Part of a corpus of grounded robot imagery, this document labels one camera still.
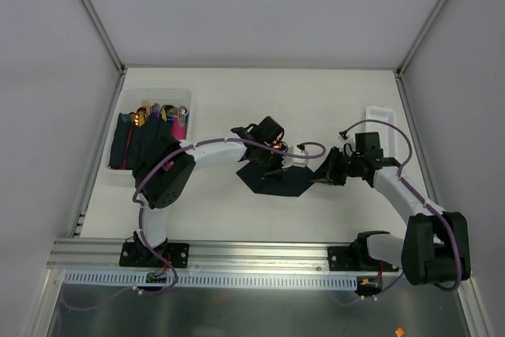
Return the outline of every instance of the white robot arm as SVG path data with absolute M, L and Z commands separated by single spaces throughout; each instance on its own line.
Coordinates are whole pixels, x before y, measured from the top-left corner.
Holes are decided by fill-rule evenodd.
M 137 191 L 145 208 L 140 225 L 150 251 L 166 243 L 167 207 L 181 195 L 190 174 L 199 168 L 225 162 L 255 161 L 264 175 L 278 175 L 292 167 L 304 167 L 311 158 L 305 146 L 289 151 L 282 145 L 283 128 L 271 118 L 259 125 L 232 129 L 224 137 L 193 144 L 161 140 L 134 171 Z M 428 202 L 401 174 L 396 159 L 383 157 L 378 133 L 357 133 L 351 155 L 333 147 L 313 174 L 312 182 L 344 185 L 348 177 L 362 178 L 383 194 L 407 224 L 405 239 L 385 231 L 360 233 L 346 253 L 362 264 L 385 261 L 402 268 L 412 284 L 459 282 L 470 273 L 468 231 L 459 212 L 446 212 Z

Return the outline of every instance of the gray wall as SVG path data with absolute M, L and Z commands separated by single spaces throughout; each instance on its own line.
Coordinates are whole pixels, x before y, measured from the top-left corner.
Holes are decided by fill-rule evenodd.
M 73 217 L 115 72 L 77 0 L 0 0 L 0 334 Z
M 451 0 L 406 87 L 441 203 L 468 219 L 473 272 L 505 335 L 505 0 Z
M 126 64 L 398 67 L 436 0 L 92 0 Z

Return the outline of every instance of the plastic container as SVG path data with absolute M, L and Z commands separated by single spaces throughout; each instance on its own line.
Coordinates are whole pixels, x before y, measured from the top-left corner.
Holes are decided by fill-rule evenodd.
M 396 113 L 389 109 L 377 106 L 366 107 L 366 118 L 389 122 L 396 125 Z M 384 157 L 396 157 L 396 131 L 389 128 L 387 125 L 377 124 L 375 122 L 367 122 L 365 126 L 366 132 L 379 132 L 380 146 L 384 150 Z
M 184 106 L 189 111 L 188 131 L 186 139 L 191 140 L 191 130 L 193 127 L 193 97 L 192 91 L 189 88 L 178 87 L 151 87 L 151 88 L 127 88 L 121 92 L 118 98 L 118 103 L 114 109 L 114 117 L 109 125 L 109 132 L 105 140 L 105 148 L 102 154 L 102 169 L 111 177 L 116 178 L 115 185 L 132 185 L 134 180 L 131 170 L 114 170 L 109 167 L 110 146 L 114 139 L 114 131 L 118 115 L 135 112 L 142 106 L 142 101 L 147 100 L 149 104 L 158 103 L 160 105 L 171 104 L 173 106 Z

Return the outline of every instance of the white cable tray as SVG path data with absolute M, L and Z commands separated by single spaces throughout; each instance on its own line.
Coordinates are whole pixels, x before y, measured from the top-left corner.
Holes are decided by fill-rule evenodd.
M 149 272 L 152 271 L 67 270 L 63 282 L 101 286 L 160 286 L 158 283 L 146 283 Z M 177 286 L 181 287 L 348 291 L 357 289 L 355 275 L 178 272 L 178 276 Z M 166 284 L 171 284 L 173 279 L 172 275 L 168 276 Z

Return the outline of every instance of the small white tray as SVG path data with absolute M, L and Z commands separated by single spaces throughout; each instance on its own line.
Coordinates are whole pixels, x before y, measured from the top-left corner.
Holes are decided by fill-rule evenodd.
M 396 113 L 389 109 L 377 106 L 366 107 L 366 118 L 389 122 L 396 125 Z M 380 146 L 384 150 L 384 157 L 396 157 L 396 131 L 389 128 L 387 125 L 377 124 L 375 122 L 367 122 L 365 126 L 366 132 L 379 132 Z

